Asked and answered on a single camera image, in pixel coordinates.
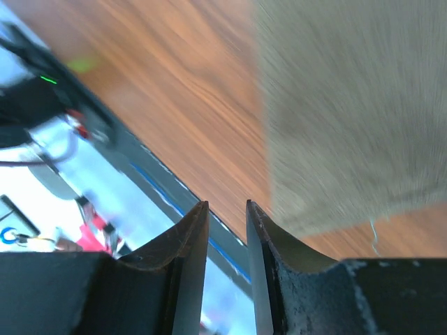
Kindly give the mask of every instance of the wooden tabletop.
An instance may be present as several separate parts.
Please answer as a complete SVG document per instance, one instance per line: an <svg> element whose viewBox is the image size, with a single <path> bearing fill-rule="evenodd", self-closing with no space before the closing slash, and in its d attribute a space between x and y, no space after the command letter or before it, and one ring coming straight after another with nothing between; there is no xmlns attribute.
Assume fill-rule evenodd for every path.
<svg viewBox="0 0 447 335"><path fill-rule="evenodd" d="M270 210L250 0L4 0L243 240ZM447 254L447 207L379 221L382 255ZM374 257L369 224L305 241Z"/></svg>

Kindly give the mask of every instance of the blue stripe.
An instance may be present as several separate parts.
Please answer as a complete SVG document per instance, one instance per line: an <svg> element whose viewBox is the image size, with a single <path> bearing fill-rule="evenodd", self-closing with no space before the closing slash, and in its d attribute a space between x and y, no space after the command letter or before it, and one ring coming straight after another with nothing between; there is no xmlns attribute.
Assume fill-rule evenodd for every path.
<svg viewBox="0 0 447 335"><path fill-rule="evenodd" d="M137 172L139 174L141 174L148 182L149 184L151 184L151 186L157 191L159 192L164 198L165 201L169 203L170 206L172 206L173 208L175 208L182 216L185 215L185 212L177 205L175 204L170 197L168 197L168 195L165 193L165 191L163 191L157 184L156 182L138 165L134 164L131 162L131 165L133 166L133 168L135 170L137 170ZM208 239L208 242L211 244L211 246L213 248L215 248L217 250L218 253L220 253L222 255L223 258L225 258L227 260L227 262L229 262L235 269L237 272L239 272L244 279L251 284L251 279L250 276L240 268L240 266L220 247L220 245L218 245L211 237Z"/></svg>

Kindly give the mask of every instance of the folded cloth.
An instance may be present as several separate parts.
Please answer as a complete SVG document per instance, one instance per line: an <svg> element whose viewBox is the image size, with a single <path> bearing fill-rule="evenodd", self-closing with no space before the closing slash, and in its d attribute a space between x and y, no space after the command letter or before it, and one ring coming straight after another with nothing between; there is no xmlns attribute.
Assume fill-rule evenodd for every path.
<svg viewBox="0 0 447 335"><path fill-rule="evenodd" d="M256 3L276 222L301 237L445 200L447 1Z"/></svg>

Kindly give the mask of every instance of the wood grain surface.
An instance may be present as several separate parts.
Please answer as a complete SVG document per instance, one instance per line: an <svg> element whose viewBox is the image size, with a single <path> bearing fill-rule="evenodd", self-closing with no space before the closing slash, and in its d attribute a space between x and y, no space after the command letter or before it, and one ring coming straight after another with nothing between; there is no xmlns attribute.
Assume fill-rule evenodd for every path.
<svg viewBox="0 0 447 335"><path fill-rule="evenodd" d="M4 2L246 239L246 200L270 210L250 0ZM379 221L377 249L445 256L446 218L441 205ZM374 257L373 239L364 224L305 242L336 258Z"/></svg>

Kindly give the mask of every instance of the gray cloth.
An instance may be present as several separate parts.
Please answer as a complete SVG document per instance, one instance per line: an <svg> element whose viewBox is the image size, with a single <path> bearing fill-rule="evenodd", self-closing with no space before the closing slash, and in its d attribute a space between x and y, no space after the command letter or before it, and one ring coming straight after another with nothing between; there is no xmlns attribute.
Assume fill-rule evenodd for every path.
<svg viewBox="0 0 447 335"><path fill-rule="evenodd" d="M301 237L445 200L447 1L258 2L276 222Z"/></svg>

